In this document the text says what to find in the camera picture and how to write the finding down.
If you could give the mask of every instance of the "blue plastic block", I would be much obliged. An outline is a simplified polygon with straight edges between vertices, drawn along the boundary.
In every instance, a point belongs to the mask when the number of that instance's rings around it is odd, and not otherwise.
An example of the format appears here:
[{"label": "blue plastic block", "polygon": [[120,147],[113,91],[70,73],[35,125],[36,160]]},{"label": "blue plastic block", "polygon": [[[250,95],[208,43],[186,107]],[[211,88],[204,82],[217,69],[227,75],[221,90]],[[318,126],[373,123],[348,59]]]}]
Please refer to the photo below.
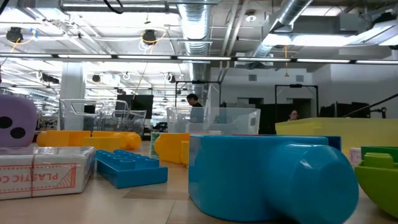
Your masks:
[{"label": "blue plastic block", "polygon": [[167,167],[158,159],[124,150],[96,151],[97,172],[117,189],[167,182]]},{"label": "blue plastic block", "polygon": [[326,137],[190,137],[189,194],[216,218],[304,224],[344,223],[356,208],[358,181]]}]

